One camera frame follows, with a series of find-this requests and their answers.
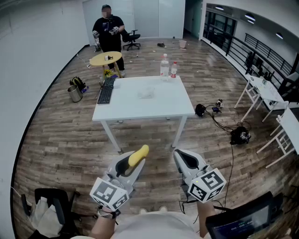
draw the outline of small bottle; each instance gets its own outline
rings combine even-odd
[[[169,61],[167,59],[167,54],[164,54],[160,65],[161,80],[163,81],[168,80],[168,72],[169,72]]]
[[[178,65],[177,65],[177,62],[174,62],[171,67],[171,78],[177,77],[177,71],[178,71]]]

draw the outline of white table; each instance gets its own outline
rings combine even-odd
[[[283,129],[256,153],[257,154],[260,153],[274,140],[276,140],[279,145],[279,148],[281,148],[281,150],[284,152],[284,155],[281,156],[279,159],[275,160],[273,163],[267,165],[266,168],[282,160],[294,150],[296,150],[297,154],[299,154],[299,122],[289,107],[285,110],[285,113],[283,114],[282,117],[280,115],[278,116],[277,121],[279,122],[280,125],[270,135],[273,135],[274,132],[280,126]],[[289,151],[286,151],[291,144],[293,145],[293,147]]]
[[[139,98],[141,92],[153,91],[152,98]],[[114,147],[121,152],[107,121],[180,117],[173,147],[176,147],[185,122],[195,111],[180,76],[162,81],[159,76],[116,79],[110,103],[96,105],[93,121],[100,121]]]
[[[278,104],[278,102],[283,102],[286,105],[289,104],[288,101],[284,101],[282,99],[282,97],[280,96],[280,94],[278,93],[277,89],[275,88],[275,86],[268,81],[266,85],[263,84],[263,79],[258,78],[258,77],[253,77],[249,74],[246,75],[246,78],[248,80],[245,89],[243,90],[240,98],[238,99],[236,105],[234,106],[234,108],[236,108],[241,100],[241,98],[243,97],[244,93],[246,92],[249,96],[249,98],[252,101],[252,105],[249,108],[249,110],[246,112],[246,114],[243,116],[243,118],[241,119],[241,122],[244,121],[244,119],[246,118],[246,116],[249,114],[249,112],[252,110],[252,108],[254,107],[254,105],[256,104],[256,102],[258,101],[258,99],[261,97],[262,100],[260,102],[260,104],[257,106],[256,109],[258,109],[260,107],[260,105],[262,104],[262,102],[267,99],[270,100],[272,102],[274,102],[274,105],[272,107],[272,109],[270,110],[270,112],[266,115],[266,117],[262,120],[262,122],[264,122],[266,120],[266,118],[271,114],[271,112],[275,109],[276,105]]]

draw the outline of table leg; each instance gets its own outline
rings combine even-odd
[[[272,136],[277,130],[278,130],[278,128],[280,127],[280,125],[279,126],[277,126],[277,128],[276,129],[274,129],[274,131],[270,134],[270,136]]]
[[[118,147],[116,139],[115,139],[114,135],[112,134],[111,129],[110,129],[109,125],[107,124],[107,122],[101,121],[101,123],[102,123],[102,126],[104,127],[109,139],[111,140],[112,144],[114,145],[115,149],[117,150],[117,152],[121,152],[121,149],[120,149],[120,147]]]
[[[258,104],[256,110],[258,110],[258,108],[261,106],[262,102],[263,102],[263,99],[262,99],[261,102]]]
[[[175,148],[177,146],[177,144],[178,144],[178,140],[179,140],[179,138],[181,136],[181,133],[183,131],[184,125],[186,123],[186,120],[187,120],[187,116],[185,116],[185,115],[182,116],[180,124],[178,126],[178,130],[176,132],[176,136],[175,136],[174,141],[173,141],[173,143],[171,145],[173,148]]]
[[[246,118],[246,116],[249,114],[249,112],[252,110],[252,108],[254,107],[254,105],[256,104],[256,102],[258,101],[258,99],[260,98],[260,93],[257,94],[256,100],[252,103],[251,107],[249,108],[249,110],[246,112],[246,114],[243,116],[243,118],[241,119],[241,122],[244,121],[244,119]]]
[[[243,92],[242,92],[240,98],[238,99],[236,105],[234,106],[234,108],[236,108],[236,107],[238,106],[238,104],[239,104],[240,100],[242,99],[242,97],[243,97],[243,95],[244,95],[244,93],[245,93],[247,87],[249,86],[249,83],[250,83],[250,81],[247,82],[247,85],[245,86],[245,88],[244,88],[244,90],[243,90]]]
[[[269,165],[266,166],[266,169],[273,164],[277,163],[278,161],[282,160],[283,158],[287,157],[291,152],[293,152],[295,148],[292,148],[290,151],[288,151],[285,155],[281,156],[279,159],[275,160],[273,163],[270,163]]]
[[[266,117],[262,120],[262,122],[265,121],[265,119],[271,114],[271,112],[275,109],[275,107],[277,106],[278,102],[275,102],[274,106],[272,107],[272,109],[270,110],[270,112],[266,115]]]
[[[269,144],[271,144],[282,132],[284,132],[284,130],[280,130],[280,132],[273,137],[273,139],[271,139],[268,143],[266,143],[260,150],[258,150],[256,153],[260,153],[263,149],[265,149]]]
[[[119,70],[118,67],[117,67],[117,64],[116,64],[115,62],[113,62],[113,64],[114,64],[114,67],[116,68],[117,73],[119,74],[120,78],[122,78],[121,73],[120,73],[120,70]]]
[[[105,66],[103,65],[102,67],[103,67],[103,82],[104,82],[104,80],[105,80]]]

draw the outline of transparent plastic container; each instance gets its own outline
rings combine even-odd
[[[161,64],[160,64],[160,77],[161,80],[167,81],[168,80],[168,73],[169,73],[169,61],[167,58],[167,54],[163,55]]]

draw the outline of black chair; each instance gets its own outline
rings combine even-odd
[[[79,236],[80,232],[78,231],[74,220],[82,221],[81,215],[71,211],[71,207],[74,201],[75,196],[80,196],[80,193],[75,191],[69,201],[65,191],[61,189],[36,189],[34,191],[34,196],[36,204],[41,197],[47,198],[48,206],[55,206],[58,221],[60,224],[64,225],[60,231],[60,236],[56,237],[57,239],[70,239],[74,236]],[[26,196],[22,194],[22,205],[27,216],[30,216],[31,206],[27,205]],[[41,235],[37,230],[29,237],[29,239],[47,239]]]
[[[128,46],[127,50],[129,50],[130,47],[136,46],[138,47],[138,49],[140,49],[139,47],[141,47],[141,44],[139,43],[135,43],[136,40],[140,37],[140,34],[135,34],[135,31],[138,30],[133,30],[132,32],[128,33],[126,30],[123,30],[121,32],[122,35],[122,41],[123,42],[131,42],[130,44],[124,45],[122,48],[125,49],[125,47]]]

